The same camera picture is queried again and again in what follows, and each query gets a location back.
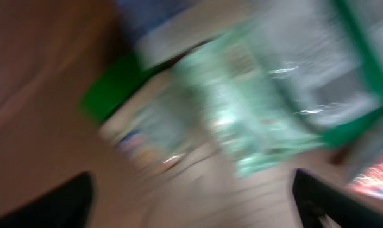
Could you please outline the white blue tub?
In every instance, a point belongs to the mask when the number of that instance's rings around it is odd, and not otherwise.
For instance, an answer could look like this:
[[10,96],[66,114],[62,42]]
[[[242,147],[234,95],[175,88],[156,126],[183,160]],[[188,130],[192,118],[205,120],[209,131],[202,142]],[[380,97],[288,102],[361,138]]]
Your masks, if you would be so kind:
[[144,68],[168,61],[253,14],[247,0],[116,0],[122,28]]

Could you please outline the light teal snack packet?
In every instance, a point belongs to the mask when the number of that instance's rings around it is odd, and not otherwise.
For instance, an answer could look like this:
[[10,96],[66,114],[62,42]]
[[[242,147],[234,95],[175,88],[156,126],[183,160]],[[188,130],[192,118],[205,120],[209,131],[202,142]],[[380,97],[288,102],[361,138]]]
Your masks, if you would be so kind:
[[193,49],[173,67],[238,177],[322,146],[319,136],[289,110],[257,54],[252,37],[233,29]]

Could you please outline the orange small packet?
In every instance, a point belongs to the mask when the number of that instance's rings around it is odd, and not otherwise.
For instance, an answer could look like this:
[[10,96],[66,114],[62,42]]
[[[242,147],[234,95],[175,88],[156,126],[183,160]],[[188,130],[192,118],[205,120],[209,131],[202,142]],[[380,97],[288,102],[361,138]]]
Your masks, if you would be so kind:
[[358,174],[347,188],[383,200],[383,154],[370,167]]

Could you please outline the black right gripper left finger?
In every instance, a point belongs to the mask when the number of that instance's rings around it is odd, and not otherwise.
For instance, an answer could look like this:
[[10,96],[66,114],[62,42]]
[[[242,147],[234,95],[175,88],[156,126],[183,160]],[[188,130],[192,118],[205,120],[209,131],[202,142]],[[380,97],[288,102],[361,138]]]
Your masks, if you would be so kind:
[[94,196],[91,174],[82,172],[0,217],[0,228],[84,228]]

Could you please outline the green white tape bag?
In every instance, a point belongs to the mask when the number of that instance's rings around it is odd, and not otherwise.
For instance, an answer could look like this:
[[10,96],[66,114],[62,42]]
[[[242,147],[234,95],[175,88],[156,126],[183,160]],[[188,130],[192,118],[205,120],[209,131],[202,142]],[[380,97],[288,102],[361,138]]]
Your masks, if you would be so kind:
[[383,67],[346,1],[251,1],[269,75],[295,115],[330,148],[383,115]]

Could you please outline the green lid jar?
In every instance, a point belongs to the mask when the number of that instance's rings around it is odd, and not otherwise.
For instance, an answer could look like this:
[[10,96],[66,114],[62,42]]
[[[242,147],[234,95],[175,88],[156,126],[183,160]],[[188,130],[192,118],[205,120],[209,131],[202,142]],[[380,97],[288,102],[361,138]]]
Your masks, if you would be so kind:
[[141,170],[163,173],[189,154],[192,112],[167,64],[143,70],[127,53],[108,66],[80,105],[101,137]]

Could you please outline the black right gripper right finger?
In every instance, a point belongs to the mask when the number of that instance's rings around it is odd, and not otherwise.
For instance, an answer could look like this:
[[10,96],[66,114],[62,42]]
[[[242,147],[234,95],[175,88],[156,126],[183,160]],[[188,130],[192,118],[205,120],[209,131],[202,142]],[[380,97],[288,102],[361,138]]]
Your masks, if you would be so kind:
[[341,227],[383,228],[383,214],[340,193],[303,169],[295,171],[292,195],[304,228],[323,228],[322,217],[330,217]]

